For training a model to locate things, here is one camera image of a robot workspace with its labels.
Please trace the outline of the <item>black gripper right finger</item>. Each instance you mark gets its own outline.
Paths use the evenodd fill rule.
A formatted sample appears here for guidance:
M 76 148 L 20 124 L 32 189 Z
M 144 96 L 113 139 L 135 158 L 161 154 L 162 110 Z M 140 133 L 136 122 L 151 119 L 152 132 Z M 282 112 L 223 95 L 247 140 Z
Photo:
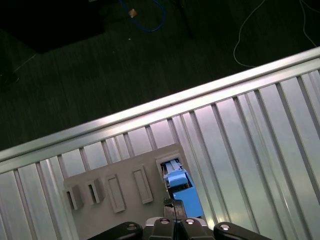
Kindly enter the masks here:
M 256 232 L 233 224 L 219 222 L 210 229 L 201 218 L 187 217 L 182 200 L 176 201 L 176 221 L 178 240 L 267 240 Z

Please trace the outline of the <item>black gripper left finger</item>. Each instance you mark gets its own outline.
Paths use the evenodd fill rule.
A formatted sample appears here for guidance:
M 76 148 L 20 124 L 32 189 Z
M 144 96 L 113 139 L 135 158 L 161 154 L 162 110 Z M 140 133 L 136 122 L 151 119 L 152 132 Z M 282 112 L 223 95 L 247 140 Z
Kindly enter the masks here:
M 164 216 L 147 220 L 145 227 L 127 221 L 94 238 L 96 240 L 173 240 L 175 238 L 176 208 L 173 199 L 163 200 Z

